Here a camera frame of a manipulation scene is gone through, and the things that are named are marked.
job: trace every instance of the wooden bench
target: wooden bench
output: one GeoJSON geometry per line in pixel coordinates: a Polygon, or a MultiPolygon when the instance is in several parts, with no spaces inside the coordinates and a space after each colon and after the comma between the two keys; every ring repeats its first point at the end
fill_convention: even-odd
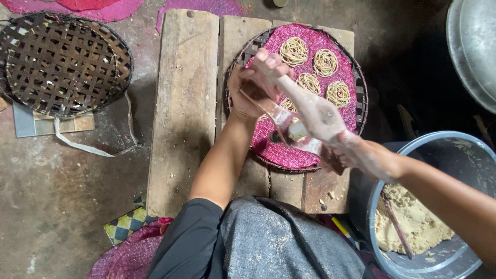
{"type": "MultiPolygon", "coordinates": [[[[237,54],[254,36],[290,23],[188,11],[168,10],[162,28],[147,194],[151,216],[176,216],[187,201],[198,167],[226,122],[226,71],[237,54]]],[[[317,28],[330,33],[353,55],[353,32],[317,28]]],[[[349,171],[342,176],[322,171],[283,173],[260,163],[249,152],[233,198],[257,195],[307,213],[345,213],[348,184],[349,171]],[[329,191],[339,200],[331,200],[329,191]],[[326,211],[321,210],[320,199],[325,201],[326,211]]]]}

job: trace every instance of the dough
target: dough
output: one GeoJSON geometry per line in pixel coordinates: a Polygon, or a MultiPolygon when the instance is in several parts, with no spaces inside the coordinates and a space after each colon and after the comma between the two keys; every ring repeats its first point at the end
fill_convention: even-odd
{"type": "MultiPolygon", "coordinates": [[[[421,254],[454,235],[446,224],[401,185],[388,184],[382,191],[391,202],[396,219],[415,254],[421,254]]],[[[405,254],[382,199],[379,199],[375,210],[375,238],[382,250],[405,254]]]]}

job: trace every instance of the woven lattice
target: woven lattice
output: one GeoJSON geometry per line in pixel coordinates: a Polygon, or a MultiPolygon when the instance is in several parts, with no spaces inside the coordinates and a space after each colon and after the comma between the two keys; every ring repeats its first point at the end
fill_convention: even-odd
{"type": "Polygon", "coordinates": [[[109,44],[70,21],[26,31],[10,43],[6,65],[12,93],[35,110],[57,115],[102,105],[117,85],[116,68],[109,44]]]}
{"type": "Polygon", "coordinates": [[[13,19],[0,33],[0,90],[40,113],[69,116],[122,97],[133,60],[105,25],[57,13],[13,19]]]}

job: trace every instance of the patterned cloth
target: patterned cloth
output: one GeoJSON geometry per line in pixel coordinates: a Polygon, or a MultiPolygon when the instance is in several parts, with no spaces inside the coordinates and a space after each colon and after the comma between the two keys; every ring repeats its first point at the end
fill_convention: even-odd
{"type": "Polygon", "coordinates": [[[134,231],[158,219],[146,215],[146,195],[137,198],[133,204],[135,210],[103,226],[114,246],[125,241],[134,231]]]}

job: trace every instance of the gray bucket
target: gray bucket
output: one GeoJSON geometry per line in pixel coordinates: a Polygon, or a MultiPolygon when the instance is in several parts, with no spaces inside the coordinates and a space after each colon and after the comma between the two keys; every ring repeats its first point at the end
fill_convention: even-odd
{"type": "MultiPolygon", "coordinates": [[[[496,154],[479,139],[460,132],[443,131],[427,134],[411,142],[390,142],[386,148],[401,155],[421,160],[452,177],[495,197],[496,154]]],[[[474,251],[457,235],[442,241],[423,254],[409,260],[405,255],[382,251],[375,239],[375,208],[384,186],[353,169],[350,174],[349,216],[365,237],[382,270],[394,279],[465,278],[481,264],[474,251]],[[431,263],[426,258],[436,258],[431,263]]]]}

